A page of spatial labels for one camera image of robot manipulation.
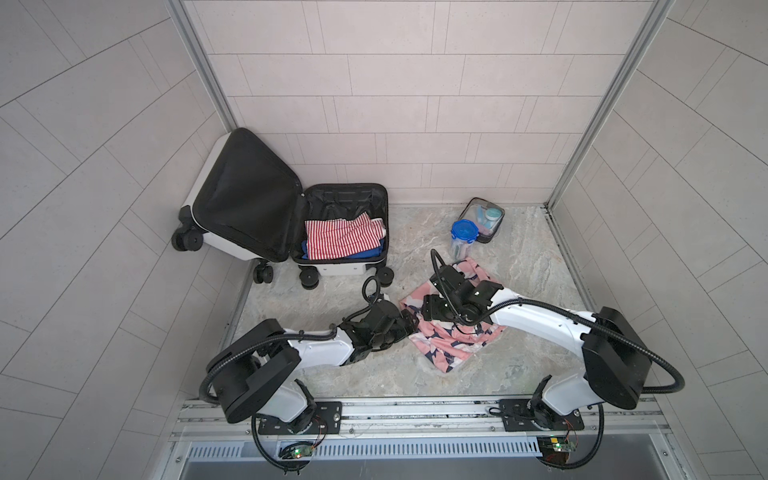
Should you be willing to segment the blue t-shirt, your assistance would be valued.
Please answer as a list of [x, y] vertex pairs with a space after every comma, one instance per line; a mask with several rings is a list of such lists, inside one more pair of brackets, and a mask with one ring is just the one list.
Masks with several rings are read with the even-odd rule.
[[385, 241], [380, 239], [373, 242], [352, 242], [310, 245], [304, 241], [298, 251], [298, 256], [305, 260], [338, 260], [338, 259], [368, 259], [380, 256], [384, 252]]

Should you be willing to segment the pink navy patterned garment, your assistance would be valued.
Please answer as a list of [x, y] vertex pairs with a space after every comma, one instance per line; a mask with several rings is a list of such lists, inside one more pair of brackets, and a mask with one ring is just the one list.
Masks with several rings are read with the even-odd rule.
[[451, 372], [504, 332], [503, 326], [489, 322], [464, 326], [425, 320], [421, 308], [425, 297], [431, 294], [437, 294], [436, 288], [430, 281], [424, 282], [399, 305], [401, 310], [408, 310], [418, 320], [416, 332], [409, 336], [410, 342], [439, 371]]

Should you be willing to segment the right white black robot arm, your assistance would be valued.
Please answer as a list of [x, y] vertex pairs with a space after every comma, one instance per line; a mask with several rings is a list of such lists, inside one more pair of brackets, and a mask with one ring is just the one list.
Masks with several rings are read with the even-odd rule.
[[511, 327], [557, 344], [581, 365], [571, 374], [545, 376], [522, 417], [554, 430], [582, 407], [633, 410], [643, 394], [670, 394], [685, 387], [683, 375], [646, 347], [624, 316], [604, 307], [578, 312], [526, 298], [499, 283], [470, 282], [452, 265], [436, 262], [430, 282], [437, 298], [426, 302], [425, 317], [464, 327]]

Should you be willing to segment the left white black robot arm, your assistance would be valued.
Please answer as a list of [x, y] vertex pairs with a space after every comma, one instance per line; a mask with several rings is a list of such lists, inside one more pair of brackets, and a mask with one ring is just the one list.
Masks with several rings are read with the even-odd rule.
[[198, 397], [220, 406], [230, 424], [265, 417], [299, 434], [314, 423], [318, 406], [295, 371], [358, 363], [415, 334], [417, 326], [416, 316], [387, 300], [324, 331], [286, 330], [270, 318], [208, 363]]

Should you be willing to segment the red white striped shirt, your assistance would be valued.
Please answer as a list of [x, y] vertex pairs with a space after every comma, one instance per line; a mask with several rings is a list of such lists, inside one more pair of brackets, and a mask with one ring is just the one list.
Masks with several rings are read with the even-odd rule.
[[385, 240], [387, 229], [382, 218], [371, 218], [363, 213], [354, 220], [307, 220], [305, 222], [307, 239], [310, 245], [329, 244], [331, 242], [373, 242]]

